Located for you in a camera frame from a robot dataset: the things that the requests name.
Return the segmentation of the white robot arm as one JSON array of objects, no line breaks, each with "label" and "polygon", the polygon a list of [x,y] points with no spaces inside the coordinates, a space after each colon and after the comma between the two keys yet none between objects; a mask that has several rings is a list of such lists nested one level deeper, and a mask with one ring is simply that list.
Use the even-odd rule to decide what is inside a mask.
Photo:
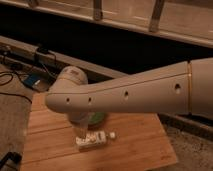
[{"label": "white robot arm", "polygon": [[46,106],[66,114],[84,138],[94,112],[213,114],[213,58],[90,84],[79,68],[68,66],[45,97]]}]

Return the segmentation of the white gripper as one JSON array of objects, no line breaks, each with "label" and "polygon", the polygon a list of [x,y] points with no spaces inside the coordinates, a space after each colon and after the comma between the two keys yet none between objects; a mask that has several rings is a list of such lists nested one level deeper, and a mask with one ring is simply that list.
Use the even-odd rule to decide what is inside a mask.
[{"label": "white gripper", "polygon": [[85,138],[88,131],[88,123],[94,115],[92,112],[72,112],[67,113],[67,118],[71,124],[77,137]]}]

